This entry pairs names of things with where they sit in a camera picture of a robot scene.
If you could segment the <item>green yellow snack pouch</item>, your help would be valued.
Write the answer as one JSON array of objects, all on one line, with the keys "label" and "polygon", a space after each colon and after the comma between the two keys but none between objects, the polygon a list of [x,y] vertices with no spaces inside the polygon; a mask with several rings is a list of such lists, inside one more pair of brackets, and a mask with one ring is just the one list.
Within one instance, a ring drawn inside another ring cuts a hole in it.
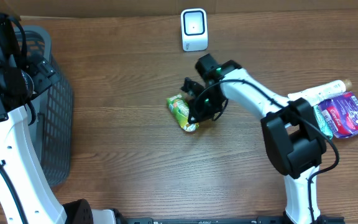
[{"label": "green yellow snack pouch", "polygon": [[167,108],[185,132],[192,133],[199,127],[198,123],[190,124],[188,117],[190,113],[189,106],[182,94],[177,94],[166,98]]}]

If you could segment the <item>white tube gold cap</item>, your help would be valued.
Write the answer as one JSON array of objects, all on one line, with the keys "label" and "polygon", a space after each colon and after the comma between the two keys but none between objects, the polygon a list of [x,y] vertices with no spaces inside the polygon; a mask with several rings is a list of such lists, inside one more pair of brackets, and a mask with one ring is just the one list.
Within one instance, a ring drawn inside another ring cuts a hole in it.
[{"label": "white tube gold cap", "polygon": [[342,95],[350,90],[352,90],[352,82],[350,80],[335,80],[324,85],[308,88],[296,93],[289,93],[288,98],[292,101],[303,98],[311,106],[316,106],[324,100]]}]

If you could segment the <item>teal wipes packet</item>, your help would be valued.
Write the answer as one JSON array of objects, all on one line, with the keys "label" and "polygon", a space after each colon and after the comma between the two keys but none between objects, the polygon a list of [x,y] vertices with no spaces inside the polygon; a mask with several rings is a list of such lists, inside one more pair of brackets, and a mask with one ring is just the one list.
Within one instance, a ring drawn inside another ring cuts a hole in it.
[{"label": "teal wipes packet", "polygon": [[329,124],[326,122],[324,116],[322,115],[321,110],[318,108],[317,105],[313,106],[313,109],[314,116],[316,118],[320,131],[324,133],[329,139],[332,139],[334,137],[333,132],[331,131]]}]

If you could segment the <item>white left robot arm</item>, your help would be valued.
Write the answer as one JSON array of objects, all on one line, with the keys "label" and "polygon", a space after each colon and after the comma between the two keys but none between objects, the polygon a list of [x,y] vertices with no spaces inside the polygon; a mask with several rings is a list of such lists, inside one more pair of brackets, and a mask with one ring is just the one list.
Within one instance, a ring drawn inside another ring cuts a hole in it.
[{"label": "white left robot arm", "polygon": [[0,203],[8,223],[116,223],[112,209],[60,203],[70,171],[73,91],[48,33],[0,13]]}]

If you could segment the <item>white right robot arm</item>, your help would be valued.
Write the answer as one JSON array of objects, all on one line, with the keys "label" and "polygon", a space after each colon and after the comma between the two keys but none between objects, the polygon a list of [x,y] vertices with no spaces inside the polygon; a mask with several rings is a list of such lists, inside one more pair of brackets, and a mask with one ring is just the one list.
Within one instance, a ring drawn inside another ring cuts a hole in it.
[{"label": "white right robot arm", "polygon": [[316,178],[338,165],[339,152],[320,130],[310,103],[276,94],[233,60],[219,64],[206,54],[195,69],[204,83],[186,78],[181,87],[191,98],[188,122],[217,120],[230,100],[260,120],[267,157],[285,183],[281,222],[344,223],[343,217],[322,215],[318,208]]}]

